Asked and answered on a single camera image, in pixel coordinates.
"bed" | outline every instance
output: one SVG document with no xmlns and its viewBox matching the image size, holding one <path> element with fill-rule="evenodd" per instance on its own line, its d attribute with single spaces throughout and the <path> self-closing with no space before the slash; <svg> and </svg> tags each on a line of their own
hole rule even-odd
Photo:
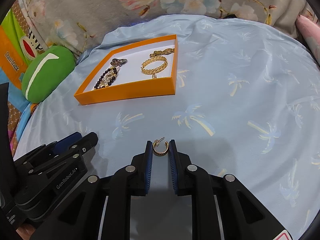
<svg viewBox="0 0 320 240">
<path fill-rule="evenodd" d="M 116 47 L 177 34 L 176 95 L 81 106 L 73 94 Z M 91 174 L 113 174 L 147 140 L 175 139 L 209 173 L 231 173 L 299 239 L 320 209 L 317 63 L 262 23 L 162 16 L 106 34 L 29 120 L 14 158 L 79 131 L 98 134 Z M 191 201 L 173 195 L 168 157 L 155 157 L 150 194 L 132 200 L 131 239 L 191 239 Z"/>
</svg>

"pink fabric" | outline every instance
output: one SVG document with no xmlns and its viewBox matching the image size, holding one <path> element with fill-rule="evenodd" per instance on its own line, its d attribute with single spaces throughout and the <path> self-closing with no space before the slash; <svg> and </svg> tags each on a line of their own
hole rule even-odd
<svg viewBox="0 0 320 240">
<path fill-rule="evenodd" d="M 298 16 L 296 25 L 320 64 L 320 26 L 302 15 Z"/>
</svg>

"green plush cushion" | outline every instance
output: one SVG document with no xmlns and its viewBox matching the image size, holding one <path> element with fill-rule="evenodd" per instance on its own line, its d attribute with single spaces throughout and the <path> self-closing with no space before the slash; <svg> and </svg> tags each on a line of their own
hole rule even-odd
<svg viewBox="0 0 320 240">
<path fill-rule="evenodd" d="M 23 95 L 32 103 L 45 100 L 75 66 L 75 58 L 70 50 L 52 46 L 27 68 L 22 78 Z"/>
</svg>

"gold bracelet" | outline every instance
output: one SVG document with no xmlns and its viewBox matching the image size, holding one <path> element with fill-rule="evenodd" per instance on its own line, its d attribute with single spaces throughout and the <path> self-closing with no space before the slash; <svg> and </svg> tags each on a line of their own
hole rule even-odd
<svg viewBox="0 0 320 240">
<path fill-rule="evenodd" d="M 146 75 L 152 75 L 152 78 L 157 78 L 156 74 L 163 71 L 168 65 L 167 59 L 160 55 L 169 55 L 171 53 L 174 53 L 174 49 L 165 49 L 164 51 L 155 50 L 152 54 L 150 54 L 150 59 L 142 63 L 142 67 L 141 67 L 142 73 Z M 155 62 L 158 60 L 164 61 L 164 63 L 161 66 L 154 69 L 144 69 L 151 62 Z"/>
</svg>

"silver bolt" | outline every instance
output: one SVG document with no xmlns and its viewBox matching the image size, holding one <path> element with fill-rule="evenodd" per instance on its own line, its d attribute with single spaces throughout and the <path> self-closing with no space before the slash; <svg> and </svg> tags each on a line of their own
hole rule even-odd
<svg viewBox="0 0 320 240">
<path fill-rule="evenodd" d="M 90 177 L 88 178 L 88 181 L 89 181 L 90 183 L 95 183 L 97 180 L 98 180 L 98 177 L 97 177 L 97 176 L 94 176 L 94 175 L 92 175 L 92 176 L 90 176 Z"/>
<path fill-rule="evenodd" d="M 191 165 L 189 165 L 189 166 L 187 167 L 187 169 L 188 169 L 189 171 L 196 171 L 196 170 L 198 169 L 198 167 L 195 166 L 195 165 L 193 165 L 193 164 L 191 164 Z"/>
<path fill-rule="evenodd" d="M 136 167 L 132 166 L 132 165 L 129 165 L 129 166 L 126 166 L 125 170 L 127 172 L 134 172 L 136 170 Z"/>
<path fill-rule="evenodd" d="M 231 174 L 228 174 L 228 175 L 225 176 L 225 179 L 227 181 L 233 182 L 233 181 L 235 181 L 236 178 L 235 178 L 235 176 L 233 176 Z"/>
</svg>

